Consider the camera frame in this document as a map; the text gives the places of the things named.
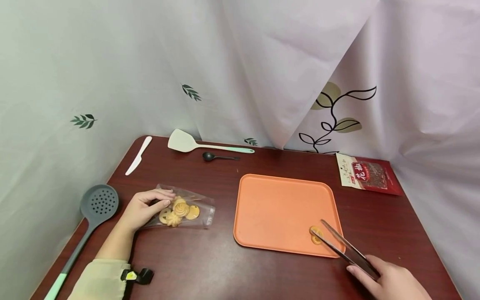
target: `orange tray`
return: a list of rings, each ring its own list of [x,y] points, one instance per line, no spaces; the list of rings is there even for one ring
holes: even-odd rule
[[[317,226],[342,252],[345,245],[325,228],[325,219],[340,235],[342,227],[330,187],[322,182],[246,174],[240,179],[233,236],[245,247],[338,257],[309,233]]]

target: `human hand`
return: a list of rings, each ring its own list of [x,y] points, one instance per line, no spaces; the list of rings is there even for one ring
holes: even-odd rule
[[[358,279],[377,300],[432,300],[409,270],[380,258],[367,255],[368,261],[380,273],[375,282],[364,271],[354,265],[347,270]]]
[[[170,205],[175,194],[172,190],[155,189],[147,192],[136,193],[127,205],[127,208],[120,217],[117,226],[123,230],[135,232],[145,225],[156,213]],[[160,200],[152,206],[150,202],[154,199]]]

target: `white spatula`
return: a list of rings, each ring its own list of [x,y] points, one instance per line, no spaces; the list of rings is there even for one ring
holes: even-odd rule
[[[197,144],[197,142],[193,139],[193,136],[189,135],[188,133],[180,129],[175,129],[172,132],[172,135],[168,140],[168,147],[170,149],[177,150],[180,152],[190,152],[192,150],[195,150],[196,148],[221,149],[221,150],[228,150],[228,151],[242,152],[242,153],[255,152],[255,150],[248,149],[248,148],[223,147],[223,146]]]

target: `knife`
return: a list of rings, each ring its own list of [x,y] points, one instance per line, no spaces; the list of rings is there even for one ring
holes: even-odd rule
[[[148,144],[150,144],[151,141],[152,141],[151,136],[147,136],[145,138],[144,143],[142,144],[142,147],[140,148],[140,151],[138,151],[137,156],[133,160],[132,164],[130,165],[130,168],[128,168],[125,175],[127,175],[127,176],[130,175],[133,172],[133,170],[135,170],[138,167],[138,165],[142,161],[142,154],[145,151],[145,149],[147,148]]]

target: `cookie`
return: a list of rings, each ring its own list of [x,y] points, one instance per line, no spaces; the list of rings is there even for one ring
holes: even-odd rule
[[[170,208],[164,208],[160,211],[160,214],[158,215],[158,218],[160,219],[160,222],[162,224],[167,223],[167,220],[165,219],[165,217],[171,212],[172,212],[172,210]]]
[[[196,205],[191,205],[190,206],[190,211],[185,216],[185,219],[190,220],[190,221],[195,220],[196,218],[198,218],[199,215],[200,215],[200,208]]]
[[[316,234],[318,234],[322,238],[324,237],[324,234],[320,231],[320,229],[317,226],[310,227],[310,230],[315,232]],[[315,245],[320,245],[322,243],[322,240],[319,239],[317,236],[315,236],[313,234],[312,234],[311,240]]]
[[[167,226],[177,227],[181,223],[181,216],[176,215],[174,212],[170,212],[166,217]]]
[[[183,199],[182,197],[180,196],[176,196],[174,199],[173,199],[173,204],[172,205],[172,209],[175,209],[175,206],[177,206],[177,204],[179,203],[186,203],[185,199]]]
[[[186,202],[180,202],[180,203],[174,204],[173,205],[173,212],[177,216],[184,217],[184,216],[188,215],[188,213],[190,212],[190,206],[188,206],[188,204],[186,204]]]

